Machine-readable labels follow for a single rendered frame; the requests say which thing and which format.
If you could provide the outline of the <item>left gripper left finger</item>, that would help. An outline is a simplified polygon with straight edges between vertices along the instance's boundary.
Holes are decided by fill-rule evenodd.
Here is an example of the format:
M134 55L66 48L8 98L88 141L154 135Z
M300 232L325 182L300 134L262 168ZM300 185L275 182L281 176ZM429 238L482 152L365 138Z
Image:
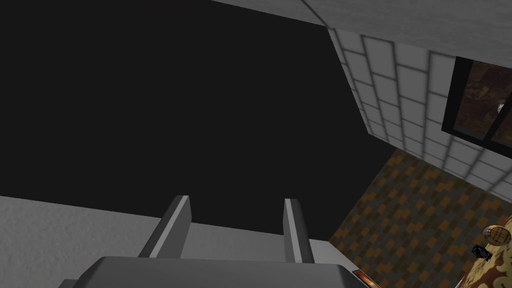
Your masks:
M140 258L181 258L191 222L190 197L177 195L141 250Z

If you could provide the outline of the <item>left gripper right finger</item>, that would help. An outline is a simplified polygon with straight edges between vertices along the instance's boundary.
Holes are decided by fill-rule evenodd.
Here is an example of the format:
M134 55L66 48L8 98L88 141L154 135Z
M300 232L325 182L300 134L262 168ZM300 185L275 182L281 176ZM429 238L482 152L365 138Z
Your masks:
M297 199L284 200L282 226L285 262L314 264L306 223Z

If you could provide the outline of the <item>tan wooden barrel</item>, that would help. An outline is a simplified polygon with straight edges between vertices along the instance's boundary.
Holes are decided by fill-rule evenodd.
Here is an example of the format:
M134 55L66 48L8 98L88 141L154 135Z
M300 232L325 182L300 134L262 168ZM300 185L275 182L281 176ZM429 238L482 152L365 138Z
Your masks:
M512 234L501 225L490 225L483 230L483 238L492 246L502 247L512 241Z

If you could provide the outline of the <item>patterned beige table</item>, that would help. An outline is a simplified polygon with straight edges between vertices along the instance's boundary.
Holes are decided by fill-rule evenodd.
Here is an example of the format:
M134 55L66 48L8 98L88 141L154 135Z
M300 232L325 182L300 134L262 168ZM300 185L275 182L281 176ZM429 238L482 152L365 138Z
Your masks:
M512 234L512 215L499 226ZM477 258L456 288L512 288L512 241L505 246L484 241L486 245L481 247L489 252L490 258Z

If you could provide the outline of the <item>black framed window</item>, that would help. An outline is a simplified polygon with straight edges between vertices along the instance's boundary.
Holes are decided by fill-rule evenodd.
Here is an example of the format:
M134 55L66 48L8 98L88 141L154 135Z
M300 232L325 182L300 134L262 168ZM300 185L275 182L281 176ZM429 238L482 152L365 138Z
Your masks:
M456 57L441 129L512 159L512 68Z

